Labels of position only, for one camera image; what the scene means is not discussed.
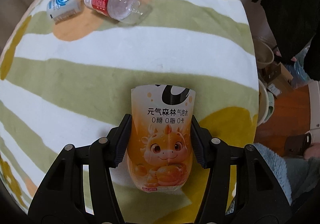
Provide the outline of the blue plastic bag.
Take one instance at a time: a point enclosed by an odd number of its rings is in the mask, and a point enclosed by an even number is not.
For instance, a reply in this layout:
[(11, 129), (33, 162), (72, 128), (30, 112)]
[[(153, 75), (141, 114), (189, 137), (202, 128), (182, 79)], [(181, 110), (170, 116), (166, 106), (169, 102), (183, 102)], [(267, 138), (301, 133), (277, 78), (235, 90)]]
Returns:
[(296, 62), (293, 66), (292, 86), (294, 89), (308, 85), (312, 80), (304, 71), (304, 59), (310, 46), (307, 45), (301, 52), (296, 55)]

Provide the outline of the light blue fleece sleeve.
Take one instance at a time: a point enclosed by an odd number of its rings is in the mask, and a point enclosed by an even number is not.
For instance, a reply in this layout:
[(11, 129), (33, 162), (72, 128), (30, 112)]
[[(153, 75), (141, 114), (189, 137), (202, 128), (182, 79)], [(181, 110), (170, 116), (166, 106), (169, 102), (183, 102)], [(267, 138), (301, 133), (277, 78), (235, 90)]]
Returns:
[(319, 143), (312, 144), (303, 158), (282, 158), (262, 144), (254, 145), (268, 163), (289, 203), (302, 217), (319, 217)]

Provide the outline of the white blue label cup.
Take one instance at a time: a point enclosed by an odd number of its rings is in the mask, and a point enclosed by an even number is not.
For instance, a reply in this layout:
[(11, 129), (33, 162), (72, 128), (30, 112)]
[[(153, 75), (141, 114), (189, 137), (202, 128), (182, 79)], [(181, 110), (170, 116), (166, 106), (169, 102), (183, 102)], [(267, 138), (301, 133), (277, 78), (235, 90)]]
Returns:
[(76, 16), (82, 10), (82, 0), (50, 0), (47, 4), (47, 16), (54, 23)]

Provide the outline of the black hanging jacket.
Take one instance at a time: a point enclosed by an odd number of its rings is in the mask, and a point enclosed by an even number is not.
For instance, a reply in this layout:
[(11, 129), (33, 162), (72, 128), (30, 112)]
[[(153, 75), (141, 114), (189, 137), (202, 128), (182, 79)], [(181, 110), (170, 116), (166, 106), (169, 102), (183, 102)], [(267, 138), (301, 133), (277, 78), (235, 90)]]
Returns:
[(307, 44), (305, 64), (319, 62), (319, 0), (253, 0), (260, 2), (283, 61), (291, 61)]

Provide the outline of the green striped flower blanket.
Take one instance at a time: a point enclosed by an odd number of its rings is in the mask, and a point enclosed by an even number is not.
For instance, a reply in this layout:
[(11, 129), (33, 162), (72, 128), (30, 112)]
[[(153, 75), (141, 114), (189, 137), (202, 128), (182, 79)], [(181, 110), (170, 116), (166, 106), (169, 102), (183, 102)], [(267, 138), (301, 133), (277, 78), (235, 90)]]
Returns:
[(30, 7), (1, 55), (1, 184), (22, 214), (62, 148), (107, 135), (131, 112), (137, 86), (196, 93), (167, 110), (144, 93), (153, 122), (139, 149), (157, 123), (187, 132), (191, 115), (229, 145), (254, 140), (257, 66), (240, 0), (149, 0), (151, 13), (135, 26), (89, 8), (55, 24), (49, 1)]

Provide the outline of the beige paper bowl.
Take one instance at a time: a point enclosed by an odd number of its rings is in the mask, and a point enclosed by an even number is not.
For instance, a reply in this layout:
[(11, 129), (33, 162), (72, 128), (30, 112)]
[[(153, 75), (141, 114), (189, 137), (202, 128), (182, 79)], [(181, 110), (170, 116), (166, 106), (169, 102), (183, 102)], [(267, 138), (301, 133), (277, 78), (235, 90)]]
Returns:
[(259, 38), (253, 38), (254, 53), (258, 69), (264, 69), (274, 61), (271, 48)]

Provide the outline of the red label clear bottle cup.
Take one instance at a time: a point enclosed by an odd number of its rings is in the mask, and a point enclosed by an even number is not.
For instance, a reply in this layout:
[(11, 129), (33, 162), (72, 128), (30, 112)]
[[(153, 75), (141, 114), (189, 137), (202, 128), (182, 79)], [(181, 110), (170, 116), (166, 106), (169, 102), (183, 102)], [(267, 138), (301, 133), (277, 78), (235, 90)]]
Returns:
[(139, 24), (152, 11), (151, 0), (84, 0), (84, 4), (104, 16), (127, 25)]

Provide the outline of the brown cardboard box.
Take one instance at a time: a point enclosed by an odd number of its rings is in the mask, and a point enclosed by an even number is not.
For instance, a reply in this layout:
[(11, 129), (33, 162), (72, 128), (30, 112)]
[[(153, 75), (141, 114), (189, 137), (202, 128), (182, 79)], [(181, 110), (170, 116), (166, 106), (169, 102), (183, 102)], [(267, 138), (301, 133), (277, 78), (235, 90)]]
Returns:
[(272, 63), (265, 67), (263, 79), (267, 83), (267, 90), (276, 99), (282, 98), (293, 91), (293, 87), (291, 86), (293, 76), (282, 63), (278, 65)]

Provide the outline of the orange dragon label bottle cup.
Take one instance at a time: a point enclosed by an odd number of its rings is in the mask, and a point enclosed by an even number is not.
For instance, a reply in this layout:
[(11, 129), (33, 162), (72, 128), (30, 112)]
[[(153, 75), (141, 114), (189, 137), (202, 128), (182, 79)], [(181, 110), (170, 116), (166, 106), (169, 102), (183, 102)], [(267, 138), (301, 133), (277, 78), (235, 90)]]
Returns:
[(175, 191), (193, 164), (190, 140), (195, 91), (143, 85), (131, 91), (132, 128), (127, 146), (130, 176), (142, 191)]

